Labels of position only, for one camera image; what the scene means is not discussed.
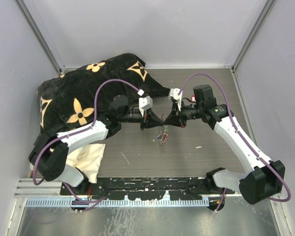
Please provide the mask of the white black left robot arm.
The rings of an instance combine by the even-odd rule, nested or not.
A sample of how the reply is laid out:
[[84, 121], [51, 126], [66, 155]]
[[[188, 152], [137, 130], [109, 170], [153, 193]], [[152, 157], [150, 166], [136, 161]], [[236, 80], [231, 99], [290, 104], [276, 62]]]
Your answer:
[[151, 108], [152, 98], [149, 96], [139, 98], [139, 108], [131, 109], [128, 98], [118, 95], [94, 125], [87, 124], [61, 133], [45, 131], [36, 140], [29, 162], [46, 181], [60, 180], [70, 185], [76, 194], [83, 195], [88, 191], [89, 178], [82, 170], [69, 166], [67, 156], [88, 144], [112, 137], [121, 130], [123, 122], [138, 123], [141, 130], [162, 126], [163, 120]]

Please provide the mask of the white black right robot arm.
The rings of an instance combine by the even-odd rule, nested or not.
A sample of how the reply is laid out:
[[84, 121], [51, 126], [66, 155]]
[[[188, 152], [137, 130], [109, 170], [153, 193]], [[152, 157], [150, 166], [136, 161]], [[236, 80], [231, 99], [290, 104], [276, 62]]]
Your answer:
[[225, 168], [208, 172], [205, 178], [208, 192], [216, 194], [226, 188], [239, 192], [251, 205], [280, 193], [284, 164], [272, 161], [254, 144], [234, 114], [227, 110], [227, 105], [217, 104], [211, 86], [196, 86], [193, 91], [195, 99], [186, 106], [180, 89], [170, 90], [169, 99], [173, 106], [164, 124], [184, 128], [188, 120], [201, 119], [228, 144], [244, 168], [243, 173], [230, 172]]

